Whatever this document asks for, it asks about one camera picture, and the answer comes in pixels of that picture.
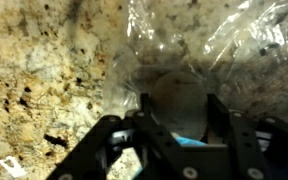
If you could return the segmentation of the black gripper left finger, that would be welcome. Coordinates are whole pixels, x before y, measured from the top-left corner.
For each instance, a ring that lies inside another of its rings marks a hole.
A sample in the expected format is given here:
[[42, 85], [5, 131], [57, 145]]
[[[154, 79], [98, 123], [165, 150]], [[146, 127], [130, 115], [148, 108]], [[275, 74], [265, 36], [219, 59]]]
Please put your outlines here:
[[112, 165], [128, 148], [135, 150], [141, 163], [135, 180], [161, 180], [174, 175], [174, 138], [153, 119], [147, 94], [140, 96], [140, 108], [125, 118], [100, 118], [47, 180], [107, 180]]

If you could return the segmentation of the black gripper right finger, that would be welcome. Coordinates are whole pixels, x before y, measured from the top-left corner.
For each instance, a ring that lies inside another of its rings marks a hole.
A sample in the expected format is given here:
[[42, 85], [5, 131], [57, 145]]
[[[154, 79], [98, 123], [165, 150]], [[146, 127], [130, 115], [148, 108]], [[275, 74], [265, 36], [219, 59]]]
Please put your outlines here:
[[288, 180], [288, 124], [273, 116], [253, 121], [207, 96], [208, 122], [222, 145], [207, 161], [215, 180]]

